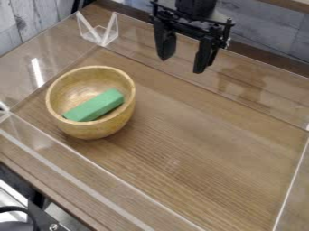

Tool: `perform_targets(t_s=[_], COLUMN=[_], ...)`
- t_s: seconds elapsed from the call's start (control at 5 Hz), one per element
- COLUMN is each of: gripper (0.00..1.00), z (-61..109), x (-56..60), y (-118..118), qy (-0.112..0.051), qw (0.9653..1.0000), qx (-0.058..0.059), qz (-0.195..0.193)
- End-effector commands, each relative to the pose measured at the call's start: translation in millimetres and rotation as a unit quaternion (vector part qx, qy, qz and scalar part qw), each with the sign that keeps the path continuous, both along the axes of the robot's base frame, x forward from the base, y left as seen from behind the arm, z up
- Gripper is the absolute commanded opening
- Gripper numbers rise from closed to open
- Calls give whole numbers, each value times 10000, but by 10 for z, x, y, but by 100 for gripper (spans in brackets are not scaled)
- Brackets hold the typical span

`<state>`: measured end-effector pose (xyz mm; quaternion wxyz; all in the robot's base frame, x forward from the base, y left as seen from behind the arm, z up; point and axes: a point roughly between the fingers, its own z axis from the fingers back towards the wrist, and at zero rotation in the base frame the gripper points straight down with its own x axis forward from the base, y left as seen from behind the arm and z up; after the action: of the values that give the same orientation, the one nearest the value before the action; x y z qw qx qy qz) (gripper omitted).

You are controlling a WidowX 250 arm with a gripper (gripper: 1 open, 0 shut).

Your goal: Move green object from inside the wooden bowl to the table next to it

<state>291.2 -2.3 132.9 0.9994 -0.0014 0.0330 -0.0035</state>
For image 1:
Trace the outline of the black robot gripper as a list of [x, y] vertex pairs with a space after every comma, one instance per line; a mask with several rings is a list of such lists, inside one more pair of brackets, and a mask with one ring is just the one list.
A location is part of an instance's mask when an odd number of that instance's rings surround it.
[[216, 0], [174, 0], [174, 6], [167, 6], [163, 0], [151, 0], [151, 5], [158, 57], [166, 61], [174, 55], [175, 31], [196, 38], [207, 35], [199, 41], [192, 65], [192, 72], [203, 73], [214, 63], [218, 47], [228, 46], [235, 22], [216, 10]]

